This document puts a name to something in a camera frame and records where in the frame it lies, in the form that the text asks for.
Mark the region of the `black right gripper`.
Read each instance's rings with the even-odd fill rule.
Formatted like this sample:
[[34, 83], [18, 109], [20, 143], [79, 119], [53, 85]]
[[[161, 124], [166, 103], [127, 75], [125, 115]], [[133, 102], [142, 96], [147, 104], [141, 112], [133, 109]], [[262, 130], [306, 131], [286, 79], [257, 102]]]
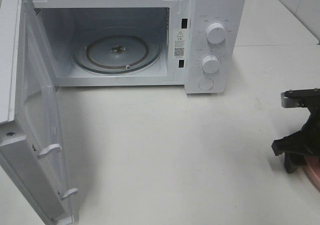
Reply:
[[308, 156], [320, 156], [320, 90], [287, 90], [281, 93], [283, 108], [306, 108], [310, 115], [301, 130], [274, 140], [271, 148], [276, 156], [284, 154], [284, 168], [288, 174], [305, 170]]

